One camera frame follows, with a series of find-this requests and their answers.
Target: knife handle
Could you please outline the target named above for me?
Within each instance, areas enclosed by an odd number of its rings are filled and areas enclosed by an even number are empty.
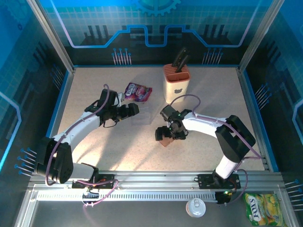
[[[181,72],[182,68],[187,64],[188,60],[190,59],[189,55],[186,55],[185,58],[182,60],[182,62],[180,63],[180,65],[178,66],[176,73]]]
[[[182,58],[186,55],[187,53],[187,48],[183,47],[180,52],[177,54],[174,62],[172,63],[172,67],[178,66],[178,63],[182,60]]]

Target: yellow chip bag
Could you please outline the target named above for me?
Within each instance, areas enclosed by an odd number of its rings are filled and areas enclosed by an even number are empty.
[[[275,194],[245,193],[243,198],[246,203],[246,216],[253,226],[287,227]]]

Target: purple snack bag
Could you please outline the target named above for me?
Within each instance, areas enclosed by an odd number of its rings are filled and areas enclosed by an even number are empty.
[[[136,102],[146,102],[151,95],[152,88],[139,84],[129,83],[125,89],[125,99],[134,100]]]

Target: snack bag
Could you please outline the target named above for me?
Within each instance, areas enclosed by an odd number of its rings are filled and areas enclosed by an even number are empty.
[[[125,99],[136,102],[146,102],[151,95],[152,88],[139,84],[129,83],[125,89]]]
[[[253,226],[287,227],[275,194],[245,193],[243,198],[246,203],[246,216]]]

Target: black bracket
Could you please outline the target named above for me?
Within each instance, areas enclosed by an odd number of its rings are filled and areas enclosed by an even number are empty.
[[[237,189],[241,188],[239,175],[232,174],[221,186],[215,184],[212,174],[199,174],[194,181],[198,182],[199,189],[233,189],[236,185]]]
[[[98,179],[95,179],[95,182],[103,182],[103,181],[110,181],[113,180],[115,178],[114,174],[99,174],[98,175]],[[79,183],[77,181],[72,182],[72,186],[71,188],[76,188],[76,189],[82,189],[85,188],[86,185]],[[92,188],[94,189],[112,189],[114,187],[114,183],[106,183],[106,184],[102,184],[102,185],[96,185]]]

